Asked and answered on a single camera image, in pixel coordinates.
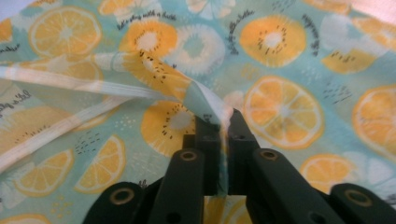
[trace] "citrus print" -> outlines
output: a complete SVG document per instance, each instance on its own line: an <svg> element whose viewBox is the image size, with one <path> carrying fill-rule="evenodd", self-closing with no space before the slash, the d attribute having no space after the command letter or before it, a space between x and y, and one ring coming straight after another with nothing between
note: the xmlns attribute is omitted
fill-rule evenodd
<svg viewBox="0 0 396 224"><path fill-rule="evenodd" d="M0 155L70 116L68 112L50 106L33 107L4 116L6 124L0 127Z"/></svg>
<svg viewBox="0 0 396 224"><path fill-rule="evenodd" d="M314 96L283 77L259 79L245 96L244 115L259 136L285 149L309 147L324 129Z"/></svg>
<svg viewBox="0 0 396 224"><path fill-rule="evenodd" d="M79 132L79 131L91 129L93 127L103 124L108 118L110 118L114 113L116 113L119 110L119 108L120 107L117 106L114 109L107 111L102 115L99 115L93 119L88 120L87 122L81 124L76 129L74 129L73 132Z"/></svg>
<svg viewBox="0 0 396 224"><path fill-rule="evenodd" d="M303 26L283 15L260 18L242 30L239 43L253 59L269 67L294 61L305 49Z"/></svg>
<svg viewBox="0 0 396 224"><path fill-rule="evenodd" d="M101 193L116 183L125 168L125 145L115 134L111 135L74 189L81 193Z"/></svg>
<svg viewBox="0 0 396 224"><path fill-rule="evenodd" d="M50 221L40 214L23 214L2 219L0 224L50 224Z"/></svg>
<svg viewBox="0 0 396 224"><path fill-rule="evenodd" d="M335 14L325 17L320 25L322 46L331 52L321 62L340 75L364 71L387 52L368 36L352 35L350 29L350 18Z"/></svg>
<svg viewBox="0 0 396 224"><path fill-rule="evenodd" d="M303 163L300 173L313 188L329 193L333 185L348 180L355 168L346 158L334 154L318 154Z"/></svg>
<svg viewBox="0 0 396 224"><path fill-rule="evenodd" d="M22 68L46 71L88 80L102 80L102 71L90 60L78 55L64 54L52 59L42 59L16 64Z"/></svg>
<svg viewBox="0 0 396 224"><path fill-rule="evenodd" d="M145 85L164 95L176 96L180 101L191 83L188 77L145 51L125 54L122 65Z"/></svg>
<svg viewBox="0 0 396 224"><path fill-rule="evenodd" d="M15 179L15 187L31 197L49 195L64 182L73 163L72 149L60 152L42 161L26 175Z"/></svg>
<svg viewBox="0 0 396 224"><path fill-rule="evenodd" d="M120 14L126 7L132 4L134 0L103 0L98 11L102 15Z"/></svg>
<svg viewBox="0 0 396 224"><path fill-rule="evenodd" d="M133 22L120 42L120 50L138 52L143 50L155 57L162 57L177 42L176 29L161 21Z"/></svg>
<svg viewBox="0 0 396 224"><path fill-rule="evenodd" d="M348 1L343 0L304 0L304 2L320 10L335 12L338 14L346 15L350 11Z"/></svg>
<svg viewBox="0 0 396 224"><path fill-rule="evenodd" d="M29 30L29 43L42 57L87 54L101 40L95 16L79 7L57 7L40 16Z"/></svg>
<svg viewBox="0 0 396 224"><path fill-rule="evenodd" d="M225 47L219 34L206 25L184 26L177 29L176 49L166 57L177 70L192 75L207 75L221 65Z"/></svg>
<svg viewBox="0 0 396 224"><path fill-rule="evenodd" d="M243 198L233 205L224 219L224 224L252 223L246 208L246 201L246 198Z"/></svg>
<svg viewBox="0 0 396 224"><path fill-rule="evenodd" d="M0 44L7 43L12 40L11 19L0 21Z"/></svg>
<svg viewBox="0 0 396 224"><path fill-rule="evenodd" d="M182 104L157 101L143 115L140 132L154 150L171 157L181 150L183 135L195 133L195 117Z"/></svg>
<svg viewBox="0 0 396 224"><path fill-rule="evenodd" d="M377 153L396 161L396 85L368 90L355 104L353 128Z"/></svg>
<svg viewBox="0 0 396 224"><path fill-rule="evenodd" d="M396 51L396 25L374 18L354 18L353 24L387 49Z"/></svg>
<svg viewBox="0 0 396 224"><path fill-rule="evenodd" d="M223 18L235 7L235 0L186 0L189 11L206 20Z"/></svg>

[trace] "lemon slice print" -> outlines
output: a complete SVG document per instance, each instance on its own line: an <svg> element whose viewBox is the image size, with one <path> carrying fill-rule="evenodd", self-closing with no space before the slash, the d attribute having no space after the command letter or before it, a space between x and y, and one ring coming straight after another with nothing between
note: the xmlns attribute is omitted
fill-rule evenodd
<svg viewBox="0 0 396 224"><path fill-rule="evenodd" d="M50 221L39 214L23 214L0 220L0 224L50 224Z"/></svg>
<svg viewBox="0 0 396 224"><path fill-rule="evenodd" d="M355 104L353 128L374 151L396 161L396 85L368 90Z"/></svg>
<svg viewBox="0 0 396 224"><path fill-rule="evenodd" d="M98 11L102 15L117 14L118 11L123 10L132 4L134 0L103 0Z"/></svg>
<svg viewBox="0 0 396 224"><path fill-rule="evenodd" d="M101 193L116 183L125 168L125 145L118 136L111 135L74 189L81 193Z"/></svg>
<svg viewBox="0 0 396 224"><path fill-rule="evenodd" d="M0 129L0 154L70 116L71 114L59 108L38 106L4 117L8 125Z"/></svg>
<svg viewBox="0 0 396 224"><path fill-rule="evenodd" d="M181 104L158 101L146 110L140 131L154 150L171 157L181 149L183 135L195 133L195 117Z"/></svg>
<svg viewBox="0 0 396 224"><path fill-rule="evenodd" d="M324 118L317 100L282 77L259 79L245 97L244 115L259 136L285 149L309 147L323 133Z"/></svg>
<svg viewBox="0 0 396 224"><path fill-rule="evenodd" d="M283 15L260 18L242 30L239 43L253 59L269 67L294 61L305 49L303 26Z"/></svg>
<svg viewBox="0 0 396 224"><path fill-rule="evenodd" d="M382 46L396 51L396 25L374 18L355 18L353 24Z"/></svg>
<svg viewBox="0 0 396 224"><path fill-rule="evenodd" d="M308 158L300 173L313 188L329 193L333 185L347 180L354 169L355 165L343 157L319 154Z"/></svg>
<svg viewBox="0 0 396 224"><path fill-rule="evenodd" d="M12 40L11 19L0 21L0 44L7 43Z"/></svg>
<svg viewBox="0 0 396 224"><path fill-rule="evenodd" d="M40 16L29 30L29 43L42 57L87 54L102 37L95 16L79 7L58 7Z"/></svg>
<svg viewBox="0 0 396 224"><path fill-rule="evenodd" d="M60 152L42 161L21 178L15 179L15 187L31 197L49 195L64 182L73 163L74 157L71 149Z"/></svg>
<svg viewBox="0 0 396 224"><path fill-rule="evenodd" d="M348 14L350 6L343 0L304 0L305 3L320 10L335 12L338 14Z"/></svg>
<svg viewBox="0 0 396 224"><path fill-rule="evenodd" d="M148 52L127 53L122 66L142 83L183 101L191 80Z"/></svg>
<svg viewBox="0 0 396 224"><path fill-rule="evenodd" d="M137 52L143 50L162 57L173 49L177 42L176 29L160 21L133 22L120 42L120 50Z"/></svg>

